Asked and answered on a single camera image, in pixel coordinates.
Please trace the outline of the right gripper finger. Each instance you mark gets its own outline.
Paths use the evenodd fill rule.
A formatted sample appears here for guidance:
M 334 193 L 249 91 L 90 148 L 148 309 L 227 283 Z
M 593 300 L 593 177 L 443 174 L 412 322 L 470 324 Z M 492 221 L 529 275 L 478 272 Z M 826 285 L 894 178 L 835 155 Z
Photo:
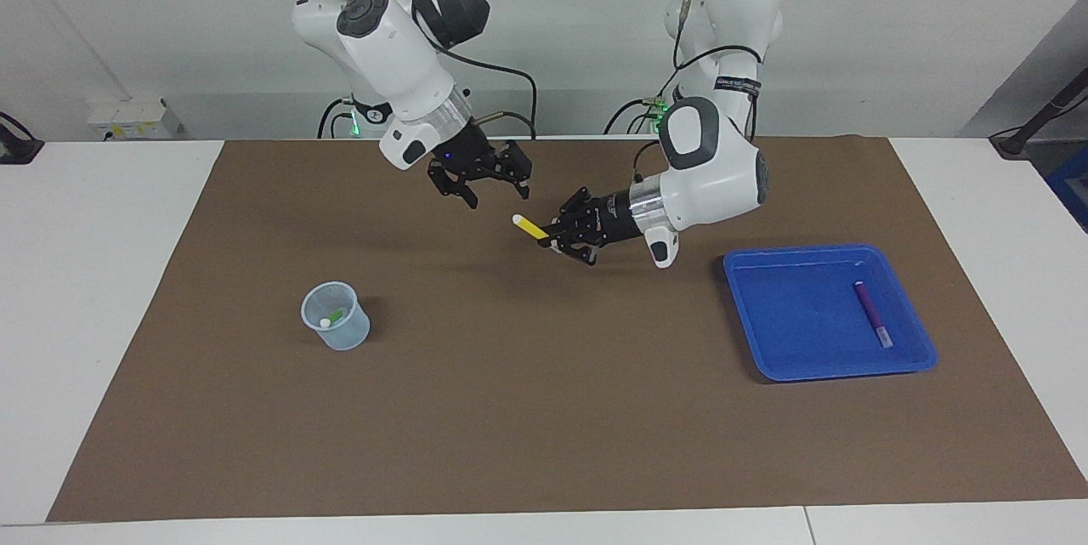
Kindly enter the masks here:
M 452 176 L 447 170 L 440 164 L 428 165 L 428 177 L 433 182 L 435 188 L 442 196 L 457 196 L 471 209 L 479 205 L 477 194 L 471 189 L 465 177 L 458 174 Z
M 502 179 L 514 185 L 521 199 L 530 197 L 530 179 L 533 164 L 524 150 L 512 139 L 507 139 L 497 151 L 497 172 Z

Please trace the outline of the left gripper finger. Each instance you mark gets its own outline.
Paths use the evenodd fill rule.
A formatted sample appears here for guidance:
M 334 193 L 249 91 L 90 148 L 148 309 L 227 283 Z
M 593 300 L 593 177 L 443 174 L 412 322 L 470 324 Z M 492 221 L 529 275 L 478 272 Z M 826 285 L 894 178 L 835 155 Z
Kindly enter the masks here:
M 588 187 L 580 187 L 569 199 L 560 205 L 557 214 L 557 224 L 562 227 L 574 227 L 583 224 L 584 219 L 594 219 L 598 205 L 596 197 Z
M 598 261 L 598 252 L 602 247 L 606 244 L 605 234 L 574 234 L 574 232 L 566 232 L 566 234 L 558 234 L 555 236 L 548 236 L 544 239 L 544 247 L 548 247 L 553 251 L 566 257 L 573 258 L 574 261 L 580 261 L 588 267 L 594 267 Z

